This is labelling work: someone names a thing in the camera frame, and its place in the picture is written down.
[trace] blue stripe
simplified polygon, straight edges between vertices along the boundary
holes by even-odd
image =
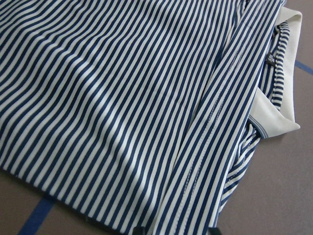
[[[303,71],[313,75],[313,69],[303,63],[301,63],[300,61],[296,60],[294,65],[296,65],[298,68],[302,69]]]
[[[45,194],[23,225],[19,235],[34,235],[45,220],[56,200]]]

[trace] white collar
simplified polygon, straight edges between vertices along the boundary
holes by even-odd
[[[294,121],[293,68],[300,36],[302,14],[298,11],[281,7],[276,25],[284,21],[288,22],[290,38],[283,63],[284,92],[280,111],[258,88],[249,114],[249,120],[260,131],[263,138],[278,136],[300,128],[299,124]]]

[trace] navy and white striped fabric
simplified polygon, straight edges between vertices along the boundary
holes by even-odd
[[[256,89],[279,109],[283,3],[0,1],[1,168],[122,234],[206,234],[260,140]]]

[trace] polo shirt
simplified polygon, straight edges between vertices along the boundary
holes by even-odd
[[[207,234],[299,128],[284,3],[0,1],[0,167],[122,234]]]

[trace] stitching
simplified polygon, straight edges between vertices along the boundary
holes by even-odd
[[[236,51],[235,56],[234,56],[234,58],[233,58],[233,60],[232,60],[232,62],[231,62],[231,64],[230,64],[230,66],[229,66],[229,69],[228,69],[228,71],[227,71],[225,77],[228,76],[230,70],[233,68],[233,65],[234,65],[234,63],[235,63],[235,60],[236,60],[237,57],[238,57],[238,53],[239,53],[239,51]],[[239,62],[241,61],[242,55],[243,55],[243,52],[241,53],[241,55],[240,55],[240,57],[239,57],[239,61],[238,61],[237,64],[236,64],[235,70],[237,69],[237,66],[238,66]],[[225,86],[225,84],[226,84],[226,80],[223,81],[223,83],[222,83],[222,85],[221,85],[221,88],[223,88],[223,87]],[[206,152],[206,150],[207,150],[207,146],[206,146],[206,145],[207,145],[207,143],[209,142],[209,140],[211,140],[212,133],[213,133],[214,130],[216,129],[216,123],[217,123],[216,121],[217,121],[218,118],[219,118],[219,115],[220,115],[221,110],[222,110],[222,108],[223,108],[224,100],[225,100],[225,97],[226,97],[226,94],[228,93],[228,91],[229,91],[229,84],[227,85],[227,87],[226,87],[226,89],[225,89],[225,92],[224,92],[224,94],[223,94],[223,96],[222,96],[222,102],[221,102],[221,104],[220,104],[218,113],[216,114],[216,118],[215,118],[215,121],[214,121],[214,126],[213,126],[213,128],[212,128],[212,131],[211,131],[211,133],[210,133],[210,135],[209,135],[209,137],[208,137],[208,139],[207,139],[207,141],[206,141],[206,143],[205,143],[205,145],[204,145],[204,148],[203,148],[203,150],[202,150],[200,165],[199,165],[199,167],[198,167],[195,180],[194,180],[194,182],[193,182],[193,188],[192,188],[192,191],[191,191],[191,198],[193,198],[193,196],[194,196],[194,190],[195,190],[195,187],[196,187],[196,184],[197,184],[197,181],[198,181],[199,172],[200,172],[200,167],[201,167],[201,165],[202,165],[202,161],[203,161],[203,159],[204,159],[205,152]],[[219,93],[218,93],[217,99],[216,99],[216,101],[215,101],[215,103],[214,103],[214,105],[213,105],[213,108],[212,108],[211,112],[210,112],[209,119],[208,119],[208,121],[207,121],[207,124],[206,124],[205,129],[203,130],[203,132],[202,132],[202,134],[201,134],[200,140],[203,139],[203,135],[204,135],[205,131],[206,131],[207,128],[208,128],[208,125],[209,125],[209,123],[210,123],[210,121],[211,121],[213,112],[215,111],[215,107],[216,107],[216,104],[217,104],[217,102],[218,102],[218,100],[219,100],[219,97],[220,97],[221,92],[222,92],[222,89],[220,89],[220,91],[219,91]],[[197,145],[197,151],[198,151],[199,148],[200,148],[200,144],[199,144],[199,143],[198,143],[198,145]],[[184,196],[185,196],[185,193],[186,193],[187,184],[189,183],[189,177],[190,177],[190,173],[191,173],[192,166],[191,166],[191,168],[190,168],[190,170],[189,170],[189,173],[188,173],[188,178],[187,178],[187,181],[186,181],[186,183],[185,183],[184,193],[183,193],[182,199],[184,199]],[[183,203],[183,200],[180,202],[180,205],[179,205],[179,216],[177,217],[177,224],[176,224],[176,226],[175,226],[174,234],[176,234],[176,230],[177,230],[177,227],[178,227],[178,222],[179,222],[179,219],[180,219],[180,216],[181,216],[181,212],[182,212],[182,203]],[[188,208],[187,208],[187,212],[186,212],[186,219],[185,219],[183,231],[185,231],[185,229],[186,229],[187,221],[188,221],[188,218],[189,218],[189,215],[190,215],[190,210],[191,210],[191,203],[188,203]]]

